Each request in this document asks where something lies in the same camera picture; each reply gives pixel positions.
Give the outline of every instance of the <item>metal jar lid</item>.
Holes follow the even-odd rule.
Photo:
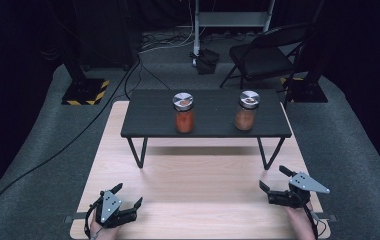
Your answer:
[[[174,108],[180,112],[193,108],[193,96],[188,93],[177,93],[172,102],[174,103]]]
[[[244,91],[240,94],[239,104],[247,109],[255,109],[259,106],[259,94],[254,91]]]

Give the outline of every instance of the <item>yellow and black hazard tape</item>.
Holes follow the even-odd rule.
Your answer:
[[[63,100],[62,104],[64,105],[97,105],[102,101],[103,96],[105,95],[106,89],[109,85],[109,81],[106,80],[103,82],[102,86],[100,87],[100,91],[97,93],[97,95],[94,97],[94,99],[71,99],[71,100]]]

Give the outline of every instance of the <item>gray carpet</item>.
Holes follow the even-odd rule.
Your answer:
[[[143,66],[158,79],[140,65],[127,89],[135,87],[140,78],[139,89],[165,89],[164,84],[171,89],[218,89],[232,66],[228,48],[240,43],[226,39],[202,45],[220,54],[215,74],[209,75],[198,75],[191,65],[192,44],[142,53]],[[54,73],[39,118],[0,181],[0,191],[62,152],[0,196],[0,239],[70,239],[71,224],[65,218],[79,204],[109,115],[110,98],[126,100],[124,82],[115,91],[126,74],[122,69],[91,69],[85,74],[110,80],[105,97],[96,106],[61,105],[71,79],[64,66]],[[380,239],[380,157],[344,94],[325,78],[320,86],[328,103],[289,103],[287,114],[311,176],[331,190],[329,195],[318,194],[323,209],[337,218],[329,223],[329,239]],[[237,87],[238,80],[225,85]],[[278,90],[280,82],[270,79],[247,87]]]

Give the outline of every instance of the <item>human hand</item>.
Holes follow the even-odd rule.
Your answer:
[[[308,202],[306,206],[309,210],[313,209],[311,202]],[[292,225],[297,239],[315,240],[311,222],[303,208],[284,207],[284,210],[289,216],[290,224]]]
[[[96,222],[96,214],[93,214],[93,219],[90,223],[90,239],[97,240],[115,240],[119,229],[122,225],[115,228],[103,228]]]

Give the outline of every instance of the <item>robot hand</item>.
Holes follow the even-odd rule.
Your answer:
[[[90,209],[86,215],[86,223],[84,227],[85,234],[90,238],[90,228],[88,227],[88,217],[90,213],[96,209],[95,220],[103,228],[115,228],[129,222],[134,222],[137,219],[137,210],[141,206],[143,198],[140,198],[132,208],[119,210],[122,201],[115,196],[121,190],[122,183],[118,184],[111,190],[100,192],[100,197],[90,205]]]

